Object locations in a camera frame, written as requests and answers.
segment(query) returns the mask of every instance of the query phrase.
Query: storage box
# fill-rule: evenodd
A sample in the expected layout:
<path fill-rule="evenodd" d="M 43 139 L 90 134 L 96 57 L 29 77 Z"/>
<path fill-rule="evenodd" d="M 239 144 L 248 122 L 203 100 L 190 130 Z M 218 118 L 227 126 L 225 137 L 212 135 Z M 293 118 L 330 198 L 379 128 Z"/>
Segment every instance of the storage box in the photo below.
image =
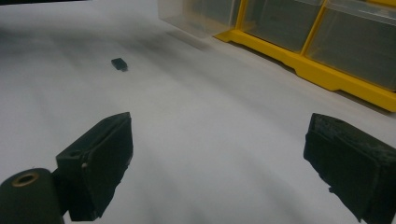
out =
<path fill-rule="evenodd" d="M 396 91 L 396 8 L 328 0 L 306 56 Z"/>
<path fill-rule="evenodd" d="M 198 37 L 231 29 L 240 0 L 158 0 L 159 17 Z"/>
<path fill-rule="evenodd" d="M 250 0 L 243 31 L 300 52 L 323 0 Z"/>

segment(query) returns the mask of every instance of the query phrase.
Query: transparent container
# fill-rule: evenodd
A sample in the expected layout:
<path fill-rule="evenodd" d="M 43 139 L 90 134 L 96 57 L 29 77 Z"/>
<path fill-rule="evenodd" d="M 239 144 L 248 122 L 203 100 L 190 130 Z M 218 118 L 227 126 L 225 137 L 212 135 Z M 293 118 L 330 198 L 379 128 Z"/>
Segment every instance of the transparent container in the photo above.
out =
<path fill-rule="evenodd" d="M 300 52 L 323 0 L 249 0 L 242 30 Z"/>
<path fill-rule="evenodd" d="M 328 0 L 306 56 L 396 91 L 396 8 Z"/>
<path fill-rule="evenodd" d="M 158 0 L 159 18 L 198 37 L 234 27 L 240 0 Z"/>

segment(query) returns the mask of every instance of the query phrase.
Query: yellow storage rack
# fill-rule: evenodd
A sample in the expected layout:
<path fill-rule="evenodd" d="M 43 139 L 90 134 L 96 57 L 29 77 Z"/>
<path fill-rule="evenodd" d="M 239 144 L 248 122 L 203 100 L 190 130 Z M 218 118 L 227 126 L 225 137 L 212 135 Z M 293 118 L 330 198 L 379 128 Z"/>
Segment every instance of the yellow storage rack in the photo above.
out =
<path fill-rule="evenodd" d="M 326 90 L 345 91 L 390 112 L 396 112 L 396 92 L 377 87 L 369 82 L 352 77 L 351 75 L 330 68 L 324 64 L 314 62 L 305 57 L 313 36 L 322 21 L 324 11 L 326 10 L 326 1 L 327 0 L 325 0 L 324 4 L 321 6 L 313 28 L 304 43 L 303 49 L 299 53 L 283 49 L 256 36 L 249 35 L 242 30 L 248 0 L 241 1 L 234 29 L 216 35 L 216 38 L 224 42 L 232 41 L 247 46 L 277 59 L 293 68 L 297 76 L 315 83 Z M 369 2 L 396 7 L 396 2 L 394 0 L 369 0 Z"/>

